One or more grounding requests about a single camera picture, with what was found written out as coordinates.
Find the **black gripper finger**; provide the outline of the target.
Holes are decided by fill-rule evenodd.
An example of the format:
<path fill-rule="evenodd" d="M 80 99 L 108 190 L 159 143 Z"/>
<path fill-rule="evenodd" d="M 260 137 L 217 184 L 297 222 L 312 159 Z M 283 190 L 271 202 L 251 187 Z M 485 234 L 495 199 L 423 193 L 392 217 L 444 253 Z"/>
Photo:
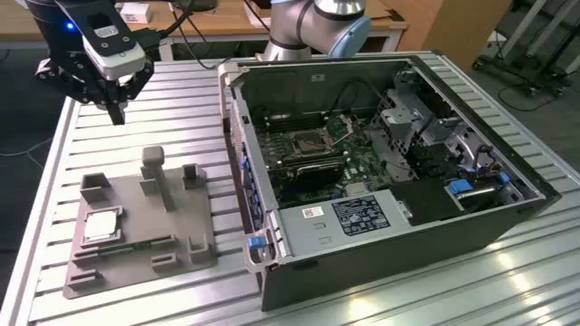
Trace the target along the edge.
<path fill-rule="evenodd" d="M 145 62 L 143 70 L 136 72 L 119 88 L 116 125 L 125 124 L 124 108 L 128 100 L 135 100 L 155 72 L 153 62 Z"/>
<path fill-rule="evenodd" d="M 119 125 L 117 86 L 103 78 L 89 62 L 76 60 L 63 68 L 47 58 L 39 64 L 36 79 L 77 102 L 93 102 L 109 114 L 113 125 Z"/>

